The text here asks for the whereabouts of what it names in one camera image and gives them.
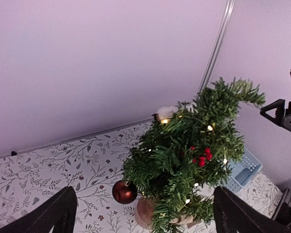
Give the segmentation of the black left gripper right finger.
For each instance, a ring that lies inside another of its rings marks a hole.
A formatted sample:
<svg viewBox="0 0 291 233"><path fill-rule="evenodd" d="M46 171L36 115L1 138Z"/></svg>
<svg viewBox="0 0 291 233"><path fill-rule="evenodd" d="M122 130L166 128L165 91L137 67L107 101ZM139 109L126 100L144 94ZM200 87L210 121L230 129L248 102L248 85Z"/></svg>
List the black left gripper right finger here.
<svg viewBox="0 0 291 233"><path fill-rule="evenodd" d="M291 233L222 186L214 190L213 215L218 233Z"/></svg>

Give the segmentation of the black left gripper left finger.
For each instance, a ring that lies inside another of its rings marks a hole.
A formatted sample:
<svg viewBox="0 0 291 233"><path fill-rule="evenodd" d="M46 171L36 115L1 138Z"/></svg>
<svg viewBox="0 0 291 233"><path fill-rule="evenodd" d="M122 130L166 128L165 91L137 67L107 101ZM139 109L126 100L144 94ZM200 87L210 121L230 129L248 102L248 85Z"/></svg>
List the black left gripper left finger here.
<svg viewBox="0 0 291 233"><path fill-rule="evenodd" d="M77 196L73 187L64 187L29 214L0 228L0 233L72 233Z"/></svg>

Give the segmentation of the light blue plastic basket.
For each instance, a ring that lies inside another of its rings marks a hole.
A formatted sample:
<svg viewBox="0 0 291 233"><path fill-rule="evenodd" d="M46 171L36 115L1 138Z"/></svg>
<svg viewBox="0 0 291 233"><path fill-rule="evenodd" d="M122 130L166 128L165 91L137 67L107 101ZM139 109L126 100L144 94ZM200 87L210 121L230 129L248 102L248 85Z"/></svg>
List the light blue plastic basket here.
<svg viewBox="0 0 291 233"><path fill-rule="evenodd" d="M223 181L220 186L227 188L234 194L247 187L263 168L262 162L247 148L244 148L241 161L231 161L228 164L232 173L227 181Z"/></svg>

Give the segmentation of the red berry twig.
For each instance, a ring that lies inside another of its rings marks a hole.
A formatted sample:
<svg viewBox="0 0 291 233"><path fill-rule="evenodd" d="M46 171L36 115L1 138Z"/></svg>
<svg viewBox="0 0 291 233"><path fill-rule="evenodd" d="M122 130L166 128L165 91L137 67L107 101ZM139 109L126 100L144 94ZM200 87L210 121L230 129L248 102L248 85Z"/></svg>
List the red berry twig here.
<svg viewBox="0 0 291 233"><path fill-rule="evenodd" d="M180 164L185 168L204 167L213 158L210 148L200 149L198 146L181 148L176 155L178 156Z"/></svg>

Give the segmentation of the dark red bauble ornament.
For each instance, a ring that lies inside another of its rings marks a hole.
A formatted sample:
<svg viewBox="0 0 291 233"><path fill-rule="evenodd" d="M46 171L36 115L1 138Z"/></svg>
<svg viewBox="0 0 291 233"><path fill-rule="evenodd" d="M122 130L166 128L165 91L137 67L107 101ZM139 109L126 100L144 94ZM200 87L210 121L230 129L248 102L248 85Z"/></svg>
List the dark red bauble ornament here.
<svg viewBox="0 0 291 233"><path fill-rule="evenodd" d="M133 183L117 181L112 187L113 198L120 204L134 202L137 194L137 187Z"/></svg>

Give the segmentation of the small green christmas tree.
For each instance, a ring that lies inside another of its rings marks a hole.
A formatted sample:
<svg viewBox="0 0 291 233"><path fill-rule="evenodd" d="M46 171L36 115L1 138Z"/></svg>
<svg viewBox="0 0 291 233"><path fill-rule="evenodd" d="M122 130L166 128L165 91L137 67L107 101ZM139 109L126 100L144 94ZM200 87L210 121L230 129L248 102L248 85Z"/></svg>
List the small green christmas tree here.
<svg viewBox="0 0 291 233"><path fill-rule="evenodd" d="M213 220L213 199L197 190L226 181L229 162L242 159L240 103L261 107L265 94L250 80L219 79L192 102L180 102L166 123L154 121L130 149L123 179L152 201L152 232L178 233L182 217Z"/></svg>

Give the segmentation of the white cotton berry sprig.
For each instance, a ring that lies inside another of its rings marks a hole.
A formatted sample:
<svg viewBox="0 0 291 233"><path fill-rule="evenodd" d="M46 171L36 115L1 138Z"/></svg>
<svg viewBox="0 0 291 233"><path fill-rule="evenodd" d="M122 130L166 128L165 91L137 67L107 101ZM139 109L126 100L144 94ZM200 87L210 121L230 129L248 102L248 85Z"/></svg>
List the white cotton berry sprig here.
<svg viewBox="0 0 291 233"><path fill-rule="evenodd" d="M154 120L162 121L171 119L173 114L175 114L179 109L187 109L189 112L193 111L196 107L196 104L193 102L189 102L188 104L185 104L184 107L177 107L177 106L165 106L161 107L157 110L156 113L152 115Z"/></svg>

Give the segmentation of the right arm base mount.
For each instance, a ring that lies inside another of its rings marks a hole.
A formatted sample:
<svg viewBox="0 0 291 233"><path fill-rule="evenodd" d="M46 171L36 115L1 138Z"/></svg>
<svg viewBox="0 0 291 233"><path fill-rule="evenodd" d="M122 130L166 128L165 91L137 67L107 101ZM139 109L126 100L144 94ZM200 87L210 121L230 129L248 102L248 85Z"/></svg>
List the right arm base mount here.
<svg viewBox="0 0 291 233"><path fill-rule="evenodd" d="M291 229L291 190L289 188L284 190L271 219Z"/></svg>

